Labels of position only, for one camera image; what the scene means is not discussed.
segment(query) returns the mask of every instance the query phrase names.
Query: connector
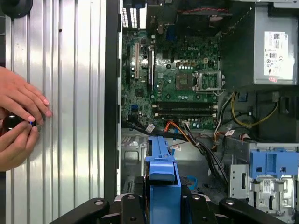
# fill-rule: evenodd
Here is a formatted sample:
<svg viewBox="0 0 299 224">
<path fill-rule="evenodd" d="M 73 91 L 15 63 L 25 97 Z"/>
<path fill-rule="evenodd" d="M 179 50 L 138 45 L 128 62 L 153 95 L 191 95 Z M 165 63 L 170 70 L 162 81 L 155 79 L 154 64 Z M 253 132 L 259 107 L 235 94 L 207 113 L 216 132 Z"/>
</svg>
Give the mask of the connector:
<svg viewBox="0 0 299 224">
<path fill-rule="evenodd" d="M 189 121 L 182 121 L 182 127 L 184 127 L 185 126 L 185 124 L 187 125 L 187 127 L 189 127 L 190 126 L 190 122 Z"/>
</svg>

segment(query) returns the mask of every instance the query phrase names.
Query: barcode sticker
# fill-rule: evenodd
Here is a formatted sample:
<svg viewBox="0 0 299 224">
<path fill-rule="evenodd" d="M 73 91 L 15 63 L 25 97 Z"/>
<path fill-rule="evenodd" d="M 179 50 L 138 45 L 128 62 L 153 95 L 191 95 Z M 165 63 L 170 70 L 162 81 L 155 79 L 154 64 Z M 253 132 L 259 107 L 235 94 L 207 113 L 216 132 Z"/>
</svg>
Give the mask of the barcode sticker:
<svg viewBox="0 0 299 224">
<path fill-rule="evenodd" d="M 148 127 L 145 129 L 146 132 L 148 133 L 152 133 L 152 131 L 154 130 L 155 126 L 153 125 L 148 125 Z"/>
<path fill-rule="evenodd" d="M 274 77 L 270 76 L 269 81 L 273 82 L 273 83 L 277 83 L 277 78 L 274 78 Z"/>
<path fill-rule="evenodd" d="M 271 180 L 264 180 L 263 181 L 263 192 L 264 193 L 271 193 Z"/>
<path fill-rule="evenodd" d="M 289 36 L 285 32 L 265 32 L 264 75 L 270 82 L 287 79 Z"/>
<path fill-rule="evenodd" d="M 225 133 L 225 136 L 232 136 L 234 132 L 235 132 L 234 130 L 230 130 Z"/>
<path fill-rule="evenodd" d="M 181 147 L 181 145 L 173 145 L 173 146 L 172 146 L 172 149 L 174 149 L 174 150 L 178 150 L 178 151 L 182 151 L 182 147 Z"/>
</svg>

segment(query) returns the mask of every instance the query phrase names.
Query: blue plastic bracket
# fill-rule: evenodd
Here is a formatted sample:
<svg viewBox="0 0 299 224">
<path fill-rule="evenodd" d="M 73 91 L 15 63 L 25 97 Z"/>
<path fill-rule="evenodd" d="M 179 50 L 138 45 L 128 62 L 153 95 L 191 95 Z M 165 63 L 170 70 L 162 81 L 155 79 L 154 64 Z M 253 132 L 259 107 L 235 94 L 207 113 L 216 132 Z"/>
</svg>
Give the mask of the blue plastic bracket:
<svg viewBox="0 0 299 224">
<path fill-rule="evenodd" d="M 298 165 L 297 152 L 287 152 L 283 148 L 251 151 L 249 175 L 253 179 L 259 175 L 271 175 L 280 179 L 282 175 L 298 175 Z"/>
<path fill-rule="evenodd" d="M 181 181 L 176 161 L 163 137 L 149 137 L 149 141 L 150 224 L 180 224 Z"/>
</svg>

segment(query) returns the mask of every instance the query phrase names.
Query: finger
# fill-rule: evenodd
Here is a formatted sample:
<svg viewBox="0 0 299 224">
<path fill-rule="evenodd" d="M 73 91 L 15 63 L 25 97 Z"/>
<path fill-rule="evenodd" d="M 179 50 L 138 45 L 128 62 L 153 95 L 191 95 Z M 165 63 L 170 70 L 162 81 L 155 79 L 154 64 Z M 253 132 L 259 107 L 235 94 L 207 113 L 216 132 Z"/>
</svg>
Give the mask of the finger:
<svg viewBox="0 0 299 224">
<path fill-rule="evenodd" d="M 19 123 L 12 130 L 0 137 L 0 152 L 6 149 L 11 143 L 29 126 L 27 121 Z"/>
<path fill-rule="evenodd" d="M 31 128 L 31 125 L 29 125 L 21 134 L 19 134 L 15 141 L 1 152 L 0 158 L 5 159 L 6 161 L 10 161 L 14 157 L 25 152 L 28 135 Z"/>
<path fill-rule="evenodd" d="M 38 129 L 37 127 L 33 127 L 30 131 L 30 135 L 28 137 L 24 152 L 22 152 L 21 154 L 17 155 L 12 159 L 11 167 L 13 168 L 18 167 L 28 158 L 28 156 L 32 153 L 34 146 L 36 145 L 38 137 L 39 137 Z"/>
<path fill-rule="evenodd" d="M 9 97 L 23 105 L 36 119 L 37 123 L 43 125 L 43 117 L 36 104 L 29 97 L 19 91 L 11 91 Z"/>
<path fill-rule="evenodd" d="M 36 120 L 29 112 L 24 110 L 24 108 L 22 108 L 18 103 L 7 96 L 1 97 L 0 103 L 3 108 L 23 118 L 26 121 L 33 122 Z"/>
<path fill-rule="evenodd" d="M 0 107 L 0 119 L 4 119 L 6 117 L 6 111 L 2 107 Z"/>
<path fill-rule="evenodd" d="M 36 142 L 39 137 L 38 128 L 35 126 L 30 131 L 30 136 L 28 137 L 27 144 L 26 144 L 26 151 L 29 153 L 32 152 L 34 146 L 36 145 Z"/>
<path fill-rule="evenodd" d="M 35 88 L 34 86 L 30 85 L 29 83 L 25 84 L 26 89 L 28 89 L 29 91 L 33 92 L 35 95 L 37 95 L 38 98 L 40 98 L 40 100 L 45 104 L 45 105 L 49 105 L 49 101 L 47 100 L 46 97 L 43 96 L 42 92 L 40 92 L 37 88 Z"/>
<path fill-rule="evenodd" d="M 29 91 L 27 88 L 22 87 L 19 89 L 21 93 L 23 93 L 25 96 L 29 97 L 35 105 L 38 107 L 38 109 L 43 112 L 47 117 L 52 116 L 52 112 L 45 106 L 45 103 L 42 102 L 42 100 L 35 95 L 33 92 Z"/>
</svg>

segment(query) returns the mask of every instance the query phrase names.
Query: orange wire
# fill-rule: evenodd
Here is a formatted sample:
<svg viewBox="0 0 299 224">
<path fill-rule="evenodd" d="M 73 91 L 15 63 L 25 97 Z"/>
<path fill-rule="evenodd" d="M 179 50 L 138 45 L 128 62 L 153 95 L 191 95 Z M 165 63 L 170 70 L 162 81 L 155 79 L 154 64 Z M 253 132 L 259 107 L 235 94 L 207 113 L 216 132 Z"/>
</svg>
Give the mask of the orange wire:
<svg viewBox="0 0 299 224">
<path fill-rule="evenodd" d="M 173 122 L 171 122 L 171 121 L 168 121 L 168 124 L 167 124 L 166 127 L 165 127 L 165 132 L 168 131 L 170 125 L 175 126 L 175 127 L 182 133 L 182 135 L 187 139 L 187 141 L 188 141 L 188 142 L 191 142 L 191 141 L 189 140 L 189 138 L 187 137 L 187 135 L 185 134 L 185 132 L 184 132 L 178 125 L 176 125 L 175 123 L 173 123 Z"/>
</svg>

